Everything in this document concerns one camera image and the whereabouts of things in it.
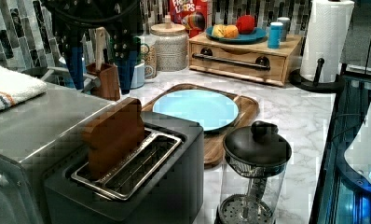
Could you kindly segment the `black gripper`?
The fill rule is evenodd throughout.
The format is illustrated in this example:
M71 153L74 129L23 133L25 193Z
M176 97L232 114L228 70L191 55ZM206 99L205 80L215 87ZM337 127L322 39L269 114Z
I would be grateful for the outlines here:
M141 0L41 0L52 16L53 34L77 90L84 88L82 37L104 27L112 35L112 50L122 95L129 94L140 55L143 32Z

